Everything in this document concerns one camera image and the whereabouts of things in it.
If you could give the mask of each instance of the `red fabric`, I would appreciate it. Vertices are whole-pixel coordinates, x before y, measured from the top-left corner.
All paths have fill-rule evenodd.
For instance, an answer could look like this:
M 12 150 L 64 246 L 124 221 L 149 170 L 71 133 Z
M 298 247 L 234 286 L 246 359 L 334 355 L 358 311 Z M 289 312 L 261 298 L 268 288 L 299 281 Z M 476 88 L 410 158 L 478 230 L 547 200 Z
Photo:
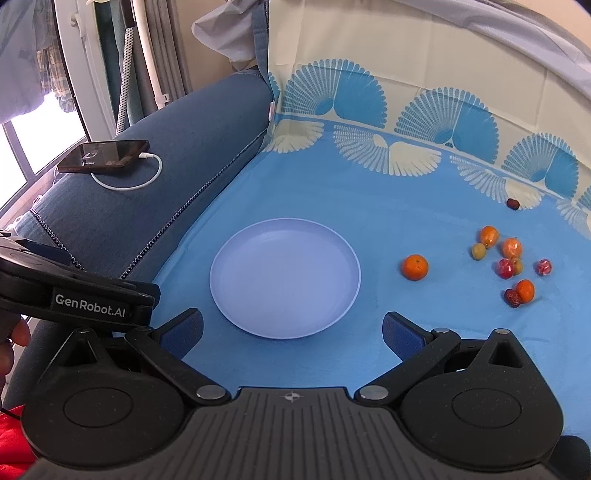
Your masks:
M 21 415 L 22 406 L 11 410 Z M 31 447 L 22 433 L 21 422 L 0 413 L 0 480 L 14 480 L 35 462 Z

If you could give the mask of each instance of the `window frame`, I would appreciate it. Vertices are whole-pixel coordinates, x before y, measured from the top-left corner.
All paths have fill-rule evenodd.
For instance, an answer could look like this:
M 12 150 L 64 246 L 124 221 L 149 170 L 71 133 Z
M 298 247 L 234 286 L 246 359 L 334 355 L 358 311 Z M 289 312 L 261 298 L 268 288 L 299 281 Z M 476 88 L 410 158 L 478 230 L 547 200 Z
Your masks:
M 113 140 L 116 119 L 100 47 L 94 3 L 54 0 L 61 56 L 88 141 Z
M 60 153 L 56 158 L 51 160 L 45 167 L 43 167 L 37 173 L 33 172 L 33 168 L 28 161 L 27 156 L 25 155 L 25 151 L 22 149 L 21 141 L 18 139 L 18 135 L 12 122 L 6 122 L 2 125 L 2 129 L 4 130 L 4 134 L 8 140 L 8 144 L 12 150 L 14 158 L 17 161 L 18 167 L 21 169 L 22 175 L 25 177 L 25 184 L 21 186 L 6 202 L 6 204 L 0 206 L 0 218 L 10 210 L 10 208 L 21 198 L 27 190 L 33 187 L 33 185 L 38 182 L 43 175 L 45 175 L 48 171 L 54 168 L 72 149 L 76 148 L 81 143 L 86 141 L 86 137 L 83 137 L 76 141 L 73 145 L 66 148 L 62 153 Z

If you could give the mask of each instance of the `person's hand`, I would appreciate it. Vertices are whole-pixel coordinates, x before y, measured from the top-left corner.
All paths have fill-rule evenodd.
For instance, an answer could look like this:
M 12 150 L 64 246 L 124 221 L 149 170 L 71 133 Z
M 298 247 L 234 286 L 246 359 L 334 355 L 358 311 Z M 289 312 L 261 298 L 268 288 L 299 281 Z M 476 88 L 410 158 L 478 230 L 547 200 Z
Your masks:
M 14 343 L 20 346 L 27 346 L 31 340 L 31 332 L 29 331 L 29 325 L 21 319 L 14 330 L 12 331 L 10 338 Z M 4 389 L 6 384 L 6 376 L 12 370 L 14 365 L 14 351 L 10 342 L 4 342 L 0 344 L 0 393 Z

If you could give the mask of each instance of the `blue tablecloth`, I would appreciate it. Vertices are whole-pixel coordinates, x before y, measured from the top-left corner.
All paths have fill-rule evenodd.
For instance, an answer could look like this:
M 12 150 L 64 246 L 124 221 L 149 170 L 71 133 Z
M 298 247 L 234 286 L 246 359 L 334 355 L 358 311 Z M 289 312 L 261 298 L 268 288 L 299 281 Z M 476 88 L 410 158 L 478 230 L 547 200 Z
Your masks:
M 387 167 L 385 174 L 376 166 L 372 171 L 350 160 L 354 155 L 343 155 L 342 144 L 339 149 L 333 131 L 342 125 L 323 123 L 310 148 L 259 154 L 186 232 L 156 278 L 162 299 L 153 325 L 198 307 L 203 339 L 184 360 L 233 393 L 243 385 L 342 385 L 354 392 L 400 361 L 382 341 L 382 319 L 391 310 L 427 330 L 445 326 L 464 338 L 486 338 L 505 327 L 515 332 L 557 396 L 566 432 L 590 443 L 591 248 L 561 216 L 557 199 L 546 194 L 537 207 L 514 212 L 467 181 L 467 168 L 486 175 L 487 167 L 471 167 L 472 161 L 447 150 L 434 171 L 422 176 L 390 175 Z M 381 137 L 388 144 L 402 140 Z M 355 304 L 335 325 L 308 338 L 251 336 L 222 316 L 210 294 L 210 266 L 225 241 L 252 223 L 277 217 L 334 229 L 361 264 Z M 470 247 L 485 225 L 522 240 L 519 278 L 535 283 L 531 304 L 514 310 L 504 303 L 502 294 L 515 281 L 495 274 L 497 250 L 480 262 L 471 258 Z M 413 253 L 430 263 L 428 276 L 416 283 L 399 273 L 400 262 Z M 534 272 L 541 258 L 553 262 L 548 277 Z

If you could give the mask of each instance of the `phone screen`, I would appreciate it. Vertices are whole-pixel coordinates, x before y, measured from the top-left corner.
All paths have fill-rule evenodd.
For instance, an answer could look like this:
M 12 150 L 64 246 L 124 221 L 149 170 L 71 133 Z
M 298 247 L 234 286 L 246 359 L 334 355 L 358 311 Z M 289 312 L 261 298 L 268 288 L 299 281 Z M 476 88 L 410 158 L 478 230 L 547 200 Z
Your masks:
M 78 145 L 58 163 L 60 173 L 97 172 L 125 167 L 149 149 L 147 140 L 117 140 Z

